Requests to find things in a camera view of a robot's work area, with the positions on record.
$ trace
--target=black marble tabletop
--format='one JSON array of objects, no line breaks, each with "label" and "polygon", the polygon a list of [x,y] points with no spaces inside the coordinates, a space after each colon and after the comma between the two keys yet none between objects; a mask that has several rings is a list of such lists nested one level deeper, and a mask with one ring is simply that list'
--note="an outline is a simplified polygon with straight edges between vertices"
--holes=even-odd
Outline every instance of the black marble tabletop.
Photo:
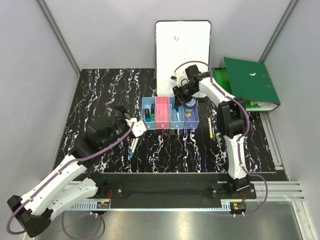
[{"label": "black marble tabletop", "polygon": [[[156,70],[83,69],[60,143],[55,167],[62,161],[78,136],[99,116],[114,118],[115,106],[127,105],[131,116],[141,115],[143,97],[156,96]],[[99,172],[126,173],[206,173],[225,172],[228,153],[217,130],[217,107],[206,97],[198,100],[197,129],[148,130],[129,158],[129,137],[101,157]],[[214,138],[210,139],[208,117]],[[245,162],[251,172],[275,172],[260,114],[249,112],[250,131],[244,141]]]}]

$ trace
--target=green binder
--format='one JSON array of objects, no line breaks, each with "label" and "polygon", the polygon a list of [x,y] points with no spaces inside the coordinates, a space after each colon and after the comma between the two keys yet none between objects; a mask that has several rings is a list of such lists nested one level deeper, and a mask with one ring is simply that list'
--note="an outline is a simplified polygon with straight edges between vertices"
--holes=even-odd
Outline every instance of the green binder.
[{"label": "green binder", "polygon": [[280,105],[264,63],[229,57],[224,63],[226,69],[213,71],[214,78],[230,94],[243,97],[247,111],[271,111]]}]

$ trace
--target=gray wall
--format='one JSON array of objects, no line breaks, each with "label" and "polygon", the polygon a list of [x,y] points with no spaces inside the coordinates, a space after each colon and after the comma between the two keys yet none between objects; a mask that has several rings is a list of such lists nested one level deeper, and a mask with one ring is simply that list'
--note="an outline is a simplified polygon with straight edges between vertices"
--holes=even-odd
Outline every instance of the gray wall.
[{"label": "gray wall", "polygon": [[270,113],[285,162],[320,236],[320,1],[301,0],[266,67],[281,101]]},{"label": "gray wall", "polygon": [[289,0],[46,0],[80,68],[154,68],[155,23],[210,20],[210,64],[258,61]]},{"label": "gray wall", "polygon": [[0,238],[17,240],[7,200],[49,173],[77,75],[35,0],[1,2],[0,43]]}]

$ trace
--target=purple cable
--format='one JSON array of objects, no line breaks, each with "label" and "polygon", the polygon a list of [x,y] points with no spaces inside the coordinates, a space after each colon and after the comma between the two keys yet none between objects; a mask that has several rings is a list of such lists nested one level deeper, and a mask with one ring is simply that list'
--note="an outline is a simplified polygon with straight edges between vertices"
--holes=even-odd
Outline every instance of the purple cable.
[{"label": "purple cable", "polygon": [[102,225],[102,222],[103,222],[103,218],[102,218],[102,216],[100,216],[99,214],[98,214],[98,216],[100,217],[99,227],[98,227],[98,229],[95,231],[95,233],[94,233],[92,236],[88,237],[88,238],[76,238],[76,237],[71,236],[71,235],[67,232],[67,230],[66,230],[66,228],[65,228],[65,212],[62,213],[62,218],[61,218],[62,230],[63,230],[64,234],[67,235],[67,237],[69,237],[69,238],[72,239],[72,240],[90,240],[90,239],[94,238],[94,237],[98,234],[98,232],[99,232],[99,230],[100,230],[100,228],[101,228],[101,225]]},{"label": "purple cable", "polygon": [[[243,133],[238,139],[237,141],[239,141],[242,137],[246,136],[249,132],[249,129],[250,129],[250,121],[249,121],[249,116],[248,116],[248,113],[246,111],[246,109],[239,103],[237,102],[234,98],[226,95],[226,93],[221,89],[221,87],[219,85],[217,85],[214,80],[213,80],[213,71],[212,71],[212,67],[203,62],[203,61],[187,61],[183,64],[181,64],[180,66],[178,66],[174,72],[176,72],[180,67],[182,67],[183,65],[185,64],[189,64],[189,63],[200,63],[200,64],[204,64],[208,67],[209,71],[210,71],[210,81],[212,83],[212,85],[223,95],[225,96],[227,99],[230,99],[231,101],[233,101],[235,104],[237,104],[239,106],[239,108],[243,111],[244,115],[245,115],[245,120],[246,120],[246,130],[245,130],[245,133]],[[264,182],[264,185],[265,185],[265,197],[264,197],[264,201],[263,203],[261,204],[261,206],[257,209],[257,210],[254,210],[253,212],[249,212],[247,213],[246,215],[253,215],[255,213],[257,213],[258,211],[260,211],[262,209],[262,207],[266,204],[267,202],[267,198],[268,198],[268,184],[267,184],[267,181],[265,180],[265,178],[263,176],[261,176],[260,174],[257,174],[257,173],[250,173],[247,171],[247,169],[243,166],[243,162],[241,160],[241,150],[240,150],[240,143],[238,142],[238,157],[239,157],[239,162],[240,162],[240,165],[243,169],[243,171],[248,174],[249,176],[251,177],[258,177],[260,179],[262,179],[262,181]]]},{"label": "purple cable", "polygon": [[[118,145],[119,143],[121,143],[132,131],[132,128],[134,127],[134,123],[131,124],[129,130],[122,136],[120,137],[117,141],[115,141],[114,143],[112,143],[111,145],[107,146],[106,148],[96,152],[95,154],[92,154],[91,156],[87,156],[87,157],[83,157],[83,158],[77,158],[77,159],[73,159],[68,161],[65,165],[63,165],[58,172],[61,173],[69,164],[73,163],[73,162],[84,162],[84,161],[88,161],[90,159],[93,159],[103,153],[105,153],[106,151],[112,149],[114,146]],[[30,199],[26,200],[20,207],[18,207],[13,214],[11,215],[11,217],[9,218],[7,224],[6,224],[6,231],[11,234],[11,235],[20,235],[20,234],[24,234],[26,231],[12,231],[10,229],[10,225],[12,220],[15,218],[15,216],[18,214],[18,212],[25,206],[27,205],[31,199],[33,199],[38,193],[40,193],[42,191],[42,189],[44,189],[56,176],[58,176],[58,173],[55,173],[52,177],[50,177],[41,187],[39,187],[39,189],[37,191],[34,192],[34,194],[31,195]]]}]

